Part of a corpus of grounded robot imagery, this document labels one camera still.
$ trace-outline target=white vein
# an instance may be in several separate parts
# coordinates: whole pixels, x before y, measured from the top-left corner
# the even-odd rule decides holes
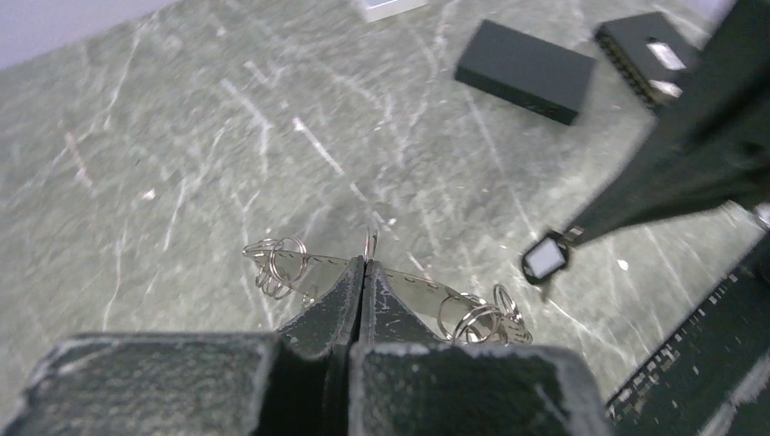
[[[553,302],[553,300],[549,300],[548,302],[550,302],[550,304],[553,305],[556,308],[556,310],[559,311],[559,313],[561,313],[565,318],[567,318],[568,320],[572,321],[585,334],[587,334],[588,336],[594,338],[600,344],[602,344],[603,346],[607,347],[608,349],[616,352],[620,356],[620,358],[623,359],[624,362],[633,362],[634,361],[634,357],[632,355],[628,354],[627,352],[624,352],[618,346],[612,346],[610,344],[610,342],[607,340],[607,338],[605,338],[601,334],[598,334],[597,332],[594,332],[593,330],[589,329],[584,323],[576,320],[572,315],[570,315],[564,309],[559,307],[558,304]]]
[[[62,151],[59,152],[59,154],[56,155],[56,157],[51,160],[51,162],[47,163],[46,165],[43,165],[41,169],[39,169],[35,175],[29,179],[27,182],[25,182],[22,186],[20,186],[14,193],[14,201],[8,204],[8,207],[13,207],[19,202],[22,201],[24,198],[24,193],[28,191],[30,188],[35,186],[36,184],[38,186],[43,186],[45,182],[48,181],[48,177],[51,176],[51,173],[54,171],[54,168],[59,163],[59,161],[67,154],[67,147],[66,145],[62,148]]]
[[[430,242],[430,247],[433,249],[434,253],[438,253],[440,251],[439,238],[436,237],[436,231],[433,228],[433,224],[430,223],[430,220],[428,219],[428,211],[422,204],[421,197],[422,195],[420,192],[417,195],[417,207],[420,209],[420,219],[422,220],[423,227],[425,227],[428,232],[428,241]]]
[[[390,133],[393,136],[393,139],[396,141],[397,145],[399,146],[398,150],[404,150],[406,149],[407,146],[409,146],[409,141],[399,133],[398,129],[396,128],[396,124],[393,123],[392,110],[391,110],[392,97],[389,94],[385,94],[382,97],[383,100],[385,101],[385,103],[383,104],[377,95],[366,90],[363,86],[361,86],[355,80],[353,80],[353,78],[348,77],[345,74],[338,73],[327,64],[318,60],[318,58],[314,56],[312,53],[309,53],[307,49],[300,47],[298,45],[287,44],[285,38],[276,35],[272,31],[272,29],[270,29],[269,26],[260,23],[259,20],[256,20],[255,23],[259,25],[262,28],[262,30],[272,38],[274,43],[283,45],[286,48],[287,52],[291,52],[296,55],[299,55],[302,58],[307,59],[309,62],[314,63],[316,66],[318,66],[318,68],[321,71],[323,71],[325,74],[328,74],[331,77],[331,80],[333,83],[341,84],[349,88],[350,90],[353,91],[353,93],[362,96],[364,99],[370,102],[375,107],[375,109],[382,111],[383,122],[387,125],[388,129],[390,130]],[[398,155],[398,153],[397,153],[397,156],[399,157],[399,164],[403,165],[403,162],[400,159],[402,158],[402,156]]]
[[[433,49],[439,52],[437,56],[439,60],[443,60],[447,52],[447,40],[444,37],[444,32],[449,28],[449,19],[457,12],[458,4],[459,0],[452,0],[441,8],[439,23],[436,25],[436,31],[433,34]]]
[[[133,60],[133,56],[136,54],[136,47],[139,46],[139,36],[144,28],[144,24],[139,26],[138,29],[133,33],[133,40],[131,42],[131,53],[128,54],[128,60],[125,61],[125,65],[123,66],[123,72],[121,73],[120,78],[118,79],[118,84],[115,86],[112,92],[112,97],[110,98],[110,103],[107,105],[106,108],[104,108],[103,112],[107,112],[107,118],[104,120],[103,129],[108,129],[110,127],[110,120],[112,118],[112,114],[110,113],[113,110],[113,106],[115,106],[115,102],[118,101],[118,97],[120,97],[120,92],[123,90],[123,84],[125,84],[125,79],[128,77],[128,69],[131,65],[131,61]]]
[[[373,211],[371,215],[374,216],[374,219],[377,220],[377,223],[380,225],[380,227],[385,229],[386,232],[390,233],[390,236],[392,236],[393,239],[395,239],[396,241],[401,240],[401,238],[399,238],[399,236],[395,232],[393,232],[393,229],[390,228],[389,223],[386,222],[384,218],[382,218],[382,215],[380,215],[379,212]]]
[[[326,213],[326,211],[329,209],[329,206],[322,206],[315,210],[308,219],[308,224],[305,226],[305,231],[302,232],[302,237],[300,238],[303,241],[308,240],[308,236],[312,234],[313,229],[315,228],[316,222],[318,222],[318,217],[322,213]]]
[[[447,186],[447,182],[444,180],[443,177],[441,177],[440,174],[436,175],[436,182],[441,189],[441,198],[444,200],[444,205],[446,207],[445,213],[446,215],[454,216],[455,214],[455,202],[452,200],[452,197],[449,195],[449,188]]]
[[[385,100],[385,105],[383,109],[383,121],[388,126],[388,129],[390,130],[390,134],[393,135],[393,139],[396,140],[396,144],[398,145],[398,148],[396,149],[396,157],[399,163],[399,166],[404,166],[404,152],[407,148],[410,146],[410,141],[408,138],[402,136],[399,133],[399,129],[396,126],[396,123],[393,121],[393,96],[391,94],[385,94],[383,99]]]
[[[113,296],[110,298],[110,301],[107,303],[107,306],[104,308],[104,316],[102,317],[102,331],[107,330],[107,324],[110,321],[110,311],[113,308],[113,303],[115,302],[115,299],[118,296],[118,292],[120,291],[123,276],[122,276],[122,260],[123,260],[123,250],[125,249],[125,242],[126,242],[126,234],[128,232],[128,222],[123,224],[123,234],[121,237],[119,237],[117,240],[115,240],[115,249],[114,249],[114,255],[115,255],[115,290],[113,292]]]
[[[133,324],[139,328],[139,318],[136,316],[136,313],[139,312],[139,309],[142,308],[144,305],[144,300],[147,299],[147,296],[150,295],[153,292],[153,287],[155,286],[155,281],[158,279],[158,274],[160,274],[161,269],[158,268],[155,270],[155,275],[153,275],[153,278],[150,280],[150,284],[147,285],[147,288],[144,290],[144,294],[142,294],[142,299],[139,301],[139,304],[137,304],[136,308],[131,313],[131,319],[133,321]]]
[[[353,191],[353,193],[355,193],[355,194],[356,194],[356,197],[358,197],[358,198],[359,198],[359,200],[361,200],[361,201],[363,201],[363,202],[366,202],[366,203],[368,203],[368,202],[369,202],[369,199],[367,199],[367,198],[366,198],[366,195],[364,195],[364,194],[363,194],[363,193],[360,191],[359,187],[358,187],[358,186],[357,186],[355,183],[353,183],[353,182],[350,182],[350,190],[351,190],[351,191]],[[385,220],[384,220],[384,219],[382,219],[382,217],[380,217],[380,218],[377,218],[377,217],[375,216],[375,219],[377,219],[377,220],[378,220],[378,221],[380,221],[380,222],[383,222],[383,223],[385,223]]]
[[[637,286],[634,284],[634,281],[631,280],[630,274],[623,274],[623,276],[626,278],[626,282],[628,283],[628,288],[631,290],[631,292],[634,293],[634,296],[637,298],[637,301],[642,302],[642,299],[639,296],[639,290],[637,289]],[[649,311],[649,316],[655,322],[655,327],[657,329],[657,338],[663,339],[665,334],[663,332],[663,326],[660,324],[660,320],[658,320],[657,318],[656,311]]]
[[[428,110],[428,95],[430,94],[431,85],[439,75],[439,61],[436,59],[436,56],[433,54],[433,52],[428,48],[428,45],[425,44],[425,41],[422,39],[422,37],[420,37],[420,35],[414,30],[414,27],[407,25],[407,29],[409,30],[412,39],[415,40],[417,46],[420,48],[422,55],[428,62],[429,68],[429,77],[425,83],[425,91],[420,97],[420,104],[418,105],[417,111],[415,111],[415,113],[410,116],[409,127],[411,130],[415,125],[417,125],[417,123],[420,121],[420,118]],[[404,150],[400,150],[399,153],[400,155],[403,155]]]
[[[415,266],[415,267],[416,267],[418,270],[420,270],[420,272],[422,273],[422,275],[423,275],[423,276],[424,276],[426,279],[428,279],[428,280],[431,280],[431,281],[433,280],[432,278],[430,278],[430,275],[428,274],[428,271],[426,271],[426,270],[425,270],[425,267],[423,267],[423,266],[420,264],[420,262],[418,262],[417,258],[415,258],[415,257],[414,257],[414,254],[412,254],[411,252],[407,252],[407,257],[409,258],[410,262],[412,262],[412,264],[413,264],[413,265],[414,265],[414,266]]]
[[[629,320],[628,318],[623,317],[623,320],[628,324],[629,327],[631,327],[631,330],[633,330],[634,333],[637,335],[637,338],[639,339],[639,344],[642,346],[642,348],[645,349],[645,352],[647,354],[650,354],[650,350],[649,348],[647,348],[647,345],[645,344],[644,337],[642,337],[642,332],[640,332],[639,329],[636,327],[636,325],[634,325],[634,323],[631,322],[631,320]]]
[[[304,134],[305,137],[308,138],[308,141],[310,141],[316,153],[318,153],[323,158],[323,160],[334,169],[334,172],[337,173],[337,175],[345,175],[345,171],[342,170],[340,164],[337,163],[333,157],[331,157],[329,151],[326,150],[326,147],[321,144],[321,141],[315,137],[315,134],[313,134],[313,132],[308,129],[308,126],[305,125],[305,123],[303,123],[302,120],[296,116],[292,119],[292,121],[294,122],[294,132],[301,132]]]
[[[232,98],[238,101],[238,103],[243,106],[244,109],[246,109],[249,114],[252,115],[253,121],[261,127],[260,131],[260,159],[261,159],[261,169],[262,169],[262,177],[267,178],[268,177],[268,147],[269,144],[269,131],[272,129],[272,124],[268,121],[267,118],[260,112],[259,109],[257,109],[257,106],[252,103],[251,100],[246,98],[245,95],[243,95],[240,91],[238,91],[235,86],[227,79],[222,79],[220,81],[220,84],[224,88],[225,91],[227,91],[228,94]]]
[[[185,189],[187,188],[187,179],[183,178],[182,182],[180,183],[179,188],[179,197],[176,199],[176,205],[173,208],[173,213],[171,214],[171,220],[169,221],[168,228],[166,229],[166,237],[163,241],[163,251],[165,252],[168,250],[169,244],[171,243],[171,235],[173,233],[173,227],[176,224],[176,216],[179,214],[179,208],[182,207],[182,204],[184,203],[184,194]]]
[[[716,277],[715,277],[715,276],[714,276],[714,275],[711,273],[711,271],[709,271],[709,269],[708,269],[708,267],[707,267],[706,263],[705,263],[705,262],[703,262],[703,258],[701,258],[701,257],[700,257],[700,254],[698,254],[698,253],[696,252],[696,250],[693,248],[693,246],[692,246],[692,245],[690,245],[690,243],[688,243],[688,242],[687,242],[687,241],[685,241],[684,239],[681,239],[681,241],[682,241],[682,243],[685,245],[685,247],[687,247],[687,251],[688,251],[690,254],[692,254],[692,255],[693,255],[693,257],[695,257],[695,258],[696,258],[696,260],[698,261],[698,266],[700,266],[700,267],[701,267],[701,269],[703,270],[703,272],[704,272],[704,273],[706,273],[706,275],[708,276],[708,278],[709,278],[709,279],[711,279],[711,281],[712,281],[712,282],[716,282]]]
[[[738,226],[738,219],[733,216],[733,208],[723,204],[720,209],[724,212],[724,217],[727,218],[730,225],[732,225],[734,228],[739,228]]]
[[[222,136],[225,133],[224,127],[220,127],[219,130],[217,130],[216,134],[214,134],[214,139],[212,141],[212,146],[209,148],[209,157],[211,158],[213,156],[214,151],[216,150],[217,144],[219,144],[219,140],[222,139]]]
[[[500,175],[506,179],[506,185],[508,185],[508,172],[506,171],[505,166],[503,165],[502,160],[498,155],[497,146],[495,145],[495,141],[492,139],[492,135],[489,134],[487,123],[484,122],[484,118],[481,116],[481,111],[473,101],[473,97],[470,95],[470,92],[463,88],[462,93],[465,96],[466,102],[468,102],[468,106],[470,106],[470,111],[473,114],[473,118],[476,121],[476,124],[479,125],[481,135],[484,137],[484,142],[486,142],[487,146],[489,147],[489,153],[492,155],[492,160],[495,161],[495,165],[497,166]],[[532,226],[532,222],[527,217],[527,213],[524,212],[524,207],[521,205],[521,201],[519,200],[518,195],[509,185],[508,190],[513,197],[513,203],[516,205],[518,213],[521,215],[521,218],[524,220],[524,224],[526,224],[527,228],[529,229],[529,234],[532,236],[532,239],[537,239],[538,233],[535,231],[535,228]]]
[[[80,296],[81,296],[81,295],[83,295],[83,292],[85,292],[85,290],[87,290],[88,288],[90,288],[90,287],[91,287],[91,285],[92,285],[92,284],[94,284],[94,282],[96,281],[96,279],[97,279],[97,278],[99,278],[99,276],[100,276],[100,275],[102,275],[102,273],[103,273],[103,272],[104,272],[104,268],[100,268],[100,269],[99,269],[99,271],[98,271],[98,272],[96,272],[96,274],[94,274],[94,277],[92,277],[91,279],[89,279],[89,280],[88,280],[88,282],[86,282],[86,283],[83,285],[83,287],[81,287],[81,288],[80,288],[80,292],[78,292],[78,293],[77,293],[77,297],[75,297],[75,299],[76,299],[76,300],[77,300],[77,299],[79,299],[79,298],[80,298]],[[64,304],[64,307],[60,309],[60,311],[59,311],[60,313],[64,313],[64,308],[65,308],[65,307],[67,307],[67,306],[69,305],[69,302],[70,302],[71,300],[72,300],[72,299],[67,299],[67,302]]]
[[[260,84],[266,85],[269,88],[274,88],[278,84],[279,80],[281,80],[281,74],[283,72],[283,70],[279,68],[274,71],[271,77],[268,77],[268,75],[263,73],[262,70],[252,61],[246,61],[243,64],[243,68],[249,70]]]
[[[645,232],[647,233],[647,236],[649,236],[650,241],[652,241],[652,244],[655,245],[657,253],[660,254],[660,258],[663,259],[663,264],[666,266],[666,269],[668,269],[668,272],[674,276],[674,280],[676,281],[676,284],[679,286],[679,289],[681,289],[682,293],[685,295],[685,299],[687,299],[687,302],[690,303],[690,305],[693,305],[693,301],[692,299],[690,299],[690,294],[687,293],[687,288],[682,283],[682,280],[679,278],[679,274],[676,272],[674,265],[672,265],[671,261],[668,260],[668,256],[666,256],[666,253],[663,251],[663,248],[661,248],[660,243],[658,243],[657,241],[657,238],[649,229],[649,227],[645,227]]]
[[[615,335],[615,332],[613,332],[612,329],[609,328],[609,326],[607,324],[604,324],[600,328],[607,329],[607,333],[609,333],[609,337],[612,338],[612,341],[615,343],[615,346],[618,347],[618,349],[619,349],[620,341],[617,340],[617,336]],[[637,361],[636,360],[627,361],[625,358],[623,358],[623,362],[625,362],[626,364],[629,364],[629,365],[633,365],[633,366],[637,365]]]

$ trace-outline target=black rectangular block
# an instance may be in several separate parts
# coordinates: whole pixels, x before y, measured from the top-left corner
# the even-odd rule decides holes
[[[654,110],[681,95],[677,83],[698,58],[698,50],[659,12],[607,21],[594,37],[628,85]]]
[[[596,60],[484,20],[455,80],[560,123],[580,113]]]
[[[272,333],[79,334],[37,364],[0,434],[252,434],[274,420],[262,406],[282,349]]]
[[[544,346],[357,343],[349,432],[357,436],[610,436],[575,353]]]

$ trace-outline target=metal ring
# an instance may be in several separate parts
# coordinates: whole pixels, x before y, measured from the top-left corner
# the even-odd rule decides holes
[[[504,322],[513,322],[517,325],[518,330],[524,331],[525,340],[515,342],[531,342],[531,334],[527,331],[524,325],[523,317],[518,311],[516,303],[508,294],[505,286],[502,284],[496,284],[492,289],[494,296],[494,303],[489,303],[481,297],[473,295],[471,293],[461,292],[456,295],[449,295],[441,301],[438,314],[439,330],[444,337],[452,343],[482,343],[492,339],[495,335],[499,337],[500,342],[510,343],[508,339],[510,337],[508,329],[504,326]],[[465,301],[470,306],[467,312],[463,314],[462,318],[455,324],[453,332],[449,332],[444,326],[443,311],[444,305],[450,300]],[[474,326],[474,323],[478,320],[489,317],[492,324],[489,326],[489,333],[481,335],[479,329]],[[474,341],[470,340],[469,334],[473,333],[476,336]],[[466,340],[462,341],[460,338],[465,335]]]
[[[287,240],[297,244],[301,256],[300,270],[294,277],[286,276],[286,272],[278,266],[276,259],[277,252],[283,250],[284,243]],[[299,280],[305,274],[308,266],[305,244],[296,238],[263,239],[243,247],[242,254],[252,259],[259,267],[257,276],[254,278],[256,287],[265,295],[276,300],[291,294],[291,291],[293,291],[292,283]]]
[[[492,288],[492,297],[495,299],[495,305],[500,308],[503,314],[508,315],[516,310],[516,304],[510,298],[508,290],[500,283]]]
[[[457,326],[455,326],[455,331],[452,333],[452,342],[457,343],[459,341],[459,337],[463,332],[466,332],[468,330],[468,327],[473,325],[474,322],[480,320],[484,316],[490,316],[492,319],[492,328],[489,329],[489,334],[486,336],[483,336],[479,339],[477,339],[475,342],[483,343],[489,340],[489,338],[492,337],[495,333],[498,332],[498,329],[500,327],[500,315],[502,315],[502,312],[500,309],[496,306],[493,306],[491,304],[485,304],[482,306],[477,306],[468,311],[462,319],[458,322]]]
[[[275,264],[275,252],[277,250],[281,250],[283,248],[283,242],[284,241],[292,241],[297,244],[298,253],[302,256],[302,260],[300,261],[300,270],[297,272],[297,275],[294,277],[284,277],[281,275],[281,271],[279,271],[278,267]],[[305,254],[308,253],[308,249],[305,247],[305,244],[300,241],[297,238],[281,238],[278,240],[278,242],[272,247],[270,250],[270,255],[268,256],[268,266],[270,267],[270,273],[277,280],[278,282],[284,284],[284,285],[290,285],[292,282],[298,281],[304,274],[305,270],[308,268],[308,259],[305,256]]]

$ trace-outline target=white object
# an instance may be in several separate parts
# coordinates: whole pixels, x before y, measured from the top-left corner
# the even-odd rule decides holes
[[[665,68],[672,71],[684,70],[686,65],[679,59],[679,56],[671,50],[671,47],[666,43],[654,42],[647,44],[647,48],[650,49],[653,55],[657,58]]]
[[[529,252],[526,261],[532,269],[532,275],[540,279],[561,267],[566,259],[556,241],[548,238]]]
[[[672,84],[671,82],[661,82],[659,80],[650,80],[649,81],[650,86],[657,89],[661,93],[674,97],[679,98],[679,96],[682,95],[682,88],[679,86],[676,86],[675,84]]]
[[[144,200],[153,200],[155,198],[155,188],[151,189],[150,191],[147,191],[142,195],[142,198]]]
[[[356,0],[367,23],[401,14],[428,4],[428,0]]]

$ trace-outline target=metal key ring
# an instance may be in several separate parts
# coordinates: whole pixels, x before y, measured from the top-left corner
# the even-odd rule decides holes
[[[298,253],[302,257],[302,260],[300,262],[300,270],[297,272],[297,275],[295,275],[294,277],[291,277],[291,276],[284,277],[283,275],[281,275],[281,272],[278,270],[278,267],[276,266],[275,254],[276,254],[276,251],[281,250],[283,248],[284,241],[292,241],[295,244],[297,244]],[[291,238],[291,237],[279,239],[278,242],[276,242],[276,244],[270,250],[270,254],[268,256],[267,264],[270,267],[270,273],[272,277],[276,281],[287,286],[290,285],[292,282],[298,281],[305,274],[305,270],[307,270],[308,268],[308,258],[307,256],[305,256],[305,254],[307,253],[308,253],[308,249],[305,247],[305,244],[299,239]]]
[[[245,257],[263,257],[265,252],[272,249],[277,244],[277,239],[263,239],[256,243],[250,243],[243,247],[242,253]]]
[[[516,310],[516,304],[513,302],[513,299],[510,298],[506,287],[502,284],[495,284],[494,288],[492,288],[492,296],[495,305],[500,308],[503,314],[510,315]]]
[[[476,343],[483,343],[489,340],[495,333],[498,332],[498,329],[500,327],[500,316],[502,316],[502,312],[500,309],[496,306],[492,306],[490,304],[483,305],[483,306],[477,306],[468,311],[468,313],[465,314],[465,316],[462,317],[460,322],[458,322],[457,326],[455,326],[455,331],[452,333],[452,342],[457,343],[459,340],[458,338],[460,335],[465,332],[471,325],[473,325],[474,322],[481,319],[481,317],[484,316],[490,316],[492,318],[492,327],[489,329],[489,333],[486,336],[483,336],[479,339],[477,339]]]

